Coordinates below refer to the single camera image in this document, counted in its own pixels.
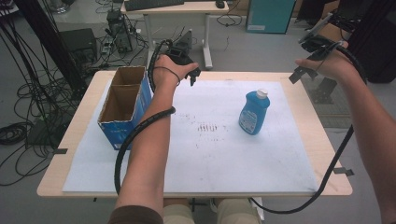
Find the blue cardboard box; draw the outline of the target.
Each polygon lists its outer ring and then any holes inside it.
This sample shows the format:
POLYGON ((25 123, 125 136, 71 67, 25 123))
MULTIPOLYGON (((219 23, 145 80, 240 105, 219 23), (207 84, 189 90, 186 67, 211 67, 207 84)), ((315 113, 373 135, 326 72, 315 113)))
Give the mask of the blue cardboard box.
POLYGON ((115 150, 138 125, 151 102, 144 66, 119 67, 108 87, 98 125, 115 150))

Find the person's left leg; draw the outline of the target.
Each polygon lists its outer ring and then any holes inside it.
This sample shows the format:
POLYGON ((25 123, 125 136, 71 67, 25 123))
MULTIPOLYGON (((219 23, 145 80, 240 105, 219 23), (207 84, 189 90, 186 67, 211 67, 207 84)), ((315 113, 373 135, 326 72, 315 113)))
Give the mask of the person's left leg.
POLYGON ((183 204, 167 205, 163 211, 164 224, 195 224, 190 208, 183 204))

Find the black keyboard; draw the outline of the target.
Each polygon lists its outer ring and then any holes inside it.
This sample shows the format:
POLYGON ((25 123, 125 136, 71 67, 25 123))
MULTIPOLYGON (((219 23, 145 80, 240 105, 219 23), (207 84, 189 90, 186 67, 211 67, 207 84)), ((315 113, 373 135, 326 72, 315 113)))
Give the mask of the black keyboard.
POLYGON ((184 0, 127 0, 124 3, 126 11, 171 7, 184 4, 184 0))

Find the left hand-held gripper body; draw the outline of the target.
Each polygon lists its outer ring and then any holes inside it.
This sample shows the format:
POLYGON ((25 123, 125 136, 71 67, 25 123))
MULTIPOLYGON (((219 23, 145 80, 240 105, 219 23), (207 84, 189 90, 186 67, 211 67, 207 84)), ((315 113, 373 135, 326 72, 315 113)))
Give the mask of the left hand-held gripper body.
POLYGON ((192 47, 192 31, 189 30, 186 34, 180 37, 178 40, 173 41, 171 39, 165 40, 167 50, 165 54, 176 64, 186 65, 192 63, 192 59, 189 56, 192 47))

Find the brown cardboard box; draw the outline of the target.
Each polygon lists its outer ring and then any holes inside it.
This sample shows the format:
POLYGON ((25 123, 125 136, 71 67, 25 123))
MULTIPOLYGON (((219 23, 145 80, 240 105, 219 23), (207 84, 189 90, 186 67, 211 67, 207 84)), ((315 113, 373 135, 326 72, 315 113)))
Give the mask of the brown cardboard box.
POLYGON ((340 41, 342 39, 340 28, 328 22, 324 23, 319 29, 318 35, 326 37, 334 42, 340 41))

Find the white foam mat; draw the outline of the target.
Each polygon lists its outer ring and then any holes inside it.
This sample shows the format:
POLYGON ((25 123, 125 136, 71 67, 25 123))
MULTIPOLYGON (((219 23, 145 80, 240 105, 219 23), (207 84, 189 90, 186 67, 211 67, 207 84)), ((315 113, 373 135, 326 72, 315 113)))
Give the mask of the white foam mat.
POLYGON ((277 81, 182 82, 174 98, 164 192, 170 197, 224 194, 310 195, 317 180, 277 81), (266 89, 262 129, 244 132, 238 119, 246 95, 266 89))

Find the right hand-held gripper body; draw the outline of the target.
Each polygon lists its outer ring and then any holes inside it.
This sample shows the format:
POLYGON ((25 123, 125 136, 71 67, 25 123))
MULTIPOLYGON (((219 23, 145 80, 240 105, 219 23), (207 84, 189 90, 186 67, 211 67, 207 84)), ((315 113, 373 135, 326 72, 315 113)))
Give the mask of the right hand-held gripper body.
POLYGON ((330 39, 318 35, 319 29, 323 26, 324 23, 331 23, 335 19, 335 15, 333 13, 328 13, 323 19, 320 19, 311 29, 307 31, 307 33, 298 40, 298 44, 307 52, 314 52, 322 47, 329 47, 334 43, 342 42, 343 37, 340 41, 331 41, 330 39))

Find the blue plastic bottle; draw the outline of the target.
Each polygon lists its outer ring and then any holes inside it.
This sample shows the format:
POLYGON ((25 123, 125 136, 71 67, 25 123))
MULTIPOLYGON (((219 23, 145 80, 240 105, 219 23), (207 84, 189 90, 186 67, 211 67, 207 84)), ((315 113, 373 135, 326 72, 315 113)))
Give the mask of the blue plastic bottle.
POLYGON ((238 120, 242 130, 250 135, 256 135, 262 128, 269 106, 268 90, 258 89, 249 92, 238 120))

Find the black case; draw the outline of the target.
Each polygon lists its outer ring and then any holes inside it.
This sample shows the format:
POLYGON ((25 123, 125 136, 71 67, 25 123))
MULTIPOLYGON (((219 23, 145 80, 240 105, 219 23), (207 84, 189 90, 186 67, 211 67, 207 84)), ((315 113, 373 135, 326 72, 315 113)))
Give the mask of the black case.
POLYGON ((390 83, 396 78, 396 0, 373 0, 349 39, 372 83, 390 83))

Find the white desk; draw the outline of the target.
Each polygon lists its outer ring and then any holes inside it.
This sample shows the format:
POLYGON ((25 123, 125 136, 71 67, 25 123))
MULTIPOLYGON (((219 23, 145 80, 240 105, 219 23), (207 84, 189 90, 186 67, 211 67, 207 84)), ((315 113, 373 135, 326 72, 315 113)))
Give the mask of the white desk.
POLYGON ((155 49, 155 41, 152 37, 152 26, 170 27, 170 26, 203 26, 205 28, 204 37, 198 40, 202 45, 205 60, 205 68, 213 68, 210 47, 209 47, 209 27, 211 15, 224 15, 229 11, 225 1, 222 2, 223 8, 217 7, 214 1, 205 2, 185 2, 183 5, 156 7, 142 10, 128 11, 125 8, 124 0, 120 12, 124 15, 142 15, 146 27, 148 38, 148 56, 151 57, 155 49))

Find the person's left hand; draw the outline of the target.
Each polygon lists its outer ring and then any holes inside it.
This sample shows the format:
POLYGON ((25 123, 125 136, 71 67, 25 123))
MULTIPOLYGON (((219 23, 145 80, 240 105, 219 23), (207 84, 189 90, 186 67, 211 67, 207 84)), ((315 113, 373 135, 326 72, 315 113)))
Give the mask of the person's left hand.
POLYGON ((160 90, 174 91, 181 80, 197 67, 198 63, 176 64, 167 55, 161 54, 153 69, 154 92, 157 93, 160 90))

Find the grey metal post with base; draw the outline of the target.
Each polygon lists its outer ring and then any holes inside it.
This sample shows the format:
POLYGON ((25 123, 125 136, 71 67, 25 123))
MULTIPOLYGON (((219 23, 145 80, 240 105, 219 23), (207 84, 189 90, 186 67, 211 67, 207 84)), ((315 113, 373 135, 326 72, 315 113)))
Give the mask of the grey metal post with base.
POLYGON ((334 80, 325 77, 316 88, 309 91, 309 96, 315 104, 330 105, 333 103, 331 95, 336 85, 334 80))

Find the black computer tower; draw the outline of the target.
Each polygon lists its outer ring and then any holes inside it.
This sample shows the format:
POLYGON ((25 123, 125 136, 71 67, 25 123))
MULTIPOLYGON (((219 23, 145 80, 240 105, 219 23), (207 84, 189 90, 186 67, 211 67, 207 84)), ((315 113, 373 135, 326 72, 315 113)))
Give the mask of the black computer tower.
POLYGON ((106 20, 109 31, 114 39, 118 53, 130 52, 133 50, 124 16, 119 10, 110 10, 107 12, 106 20))

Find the black metal frame post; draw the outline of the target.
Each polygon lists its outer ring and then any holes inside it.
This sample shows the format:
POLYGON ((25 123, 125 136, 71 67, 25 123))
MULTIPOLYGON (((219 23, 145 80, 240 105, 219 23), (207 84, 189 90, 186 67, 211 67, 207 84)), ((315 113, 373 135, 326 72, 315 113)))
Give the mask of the black metal frame post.
POLYGON ((13 0, 27 20, 51 59, 55 62, 75 99, 81 100, 87 90, 78 67, 65 47, 54 23, 37 0, 13 0))

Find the black box on floor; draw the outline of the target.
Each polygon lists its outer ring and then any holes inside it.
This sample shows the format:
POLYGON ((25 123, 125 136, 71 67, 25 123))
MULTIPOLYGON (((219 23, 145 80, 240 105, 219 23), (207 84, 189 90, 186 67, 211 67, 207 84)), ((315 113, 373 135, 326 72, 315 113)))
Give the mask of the black box on floor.
POLYGON ((77 64, 94 63, 97 60, 96 38, 91 28, 62 31, 60 36, 77 64))

